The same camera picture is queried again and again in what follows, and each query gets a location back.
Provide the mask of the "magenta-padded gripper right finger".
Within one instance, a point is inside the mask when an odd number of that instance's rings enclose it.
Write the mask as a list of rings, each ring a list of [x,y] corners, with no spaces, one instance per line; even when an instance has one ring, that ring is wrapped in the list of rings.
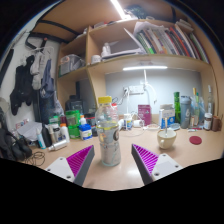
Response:
[[[132,145],[131,153],[145,185],[182,169],[182,166],[166,153],[158,155],[136,144]]]

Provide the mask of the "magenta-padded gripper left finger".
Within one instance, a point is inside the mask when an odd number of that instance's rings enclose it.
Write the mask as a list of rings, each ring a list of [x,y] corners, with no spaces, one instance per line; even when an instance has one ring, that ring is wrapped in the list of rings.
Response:
[[[67,158],[59,157],[46,171],[82,186],[94,156],[94,146],[90,145]]]

